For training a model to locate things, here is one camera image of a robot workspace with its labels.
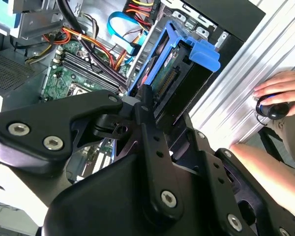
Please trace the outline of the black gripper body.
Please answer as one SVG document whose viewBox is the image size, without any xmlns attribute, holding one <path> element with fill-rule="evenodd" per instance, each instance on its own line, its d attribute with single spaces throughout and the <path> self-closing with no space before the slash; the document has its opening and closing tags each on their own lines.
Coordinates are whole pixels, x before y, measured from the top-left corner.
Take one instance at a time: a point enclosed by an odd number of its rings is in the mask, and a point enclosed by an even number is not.
<svg viewBox="0 0 295 236">
<path fill-rule="evenodd" d="M 182 217 L 176 222 L 151 219 L 144 212 L 141 162 L 131 155 L 60 193 L 50 205 L 44 236 L 246 236 L 248 226 L 235 202 L 221 213 L 204 178 L 174 165 Z"/>
</svg>

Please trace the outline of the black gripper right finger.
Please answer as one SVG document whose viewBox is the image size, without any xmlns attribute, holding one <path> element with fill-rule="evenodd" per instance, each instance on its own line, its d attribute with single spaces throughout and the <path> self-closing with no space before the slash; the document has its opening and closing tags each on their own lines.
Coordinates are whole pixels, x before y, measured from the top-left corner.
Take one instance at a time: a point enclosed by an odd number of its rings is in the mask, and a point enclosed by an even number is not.
<svg viewBox="0 0 295 236">
<path fill-rule="evenodd" d="M 169 139 L 173 160 L 197 173 L 205 197 L 200 210 L 214 236 L 295 236 L 295 217 L 264 190 L 235 155 L 213 151 L 193 128 L 188 113 L 174 124 Z"/>
</svg>

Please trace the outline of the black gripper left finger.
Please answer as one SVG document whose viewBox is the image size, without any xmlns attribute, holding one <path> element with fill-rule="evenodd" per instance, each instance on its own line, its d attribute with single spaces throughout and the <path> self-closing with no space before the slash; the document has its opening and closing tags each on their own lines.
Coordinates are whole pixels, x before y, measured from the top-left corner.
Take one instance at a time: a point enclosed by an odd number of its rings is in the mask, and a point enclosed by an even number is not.
<svg viewBox="0 0 295 236">
<path fill-rule="evenodd" d="M 119 98 L 98 90 L 0 113 L 0 163 L 53 177 L 72 153 L 115 140 L 114 159 L 143 160 L 143 206 L 153 221 L 178 221 L 183 214 L 177 179 L 164 133 L 156 127 L 153 91 Z"/>
</svg>

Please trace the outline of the person's hand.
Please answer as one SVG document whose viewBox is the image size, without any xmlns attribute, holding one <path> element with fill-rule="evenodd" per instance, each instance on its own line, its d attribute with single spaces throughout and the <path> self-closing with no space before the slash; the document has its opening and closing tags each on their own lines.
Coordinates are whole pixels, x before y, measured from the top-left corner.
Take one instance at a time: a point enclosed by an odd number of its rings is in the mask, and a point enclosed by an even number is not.
<svg viewBox="0 0 295 236">
<path fill-rule="evenodd" d="M 288 116 L 295 115 L 295 71 L 280 72 L 254 88 L 253 96 L 267 98 L 262 105 L 291 103 Z"/>
</svg>

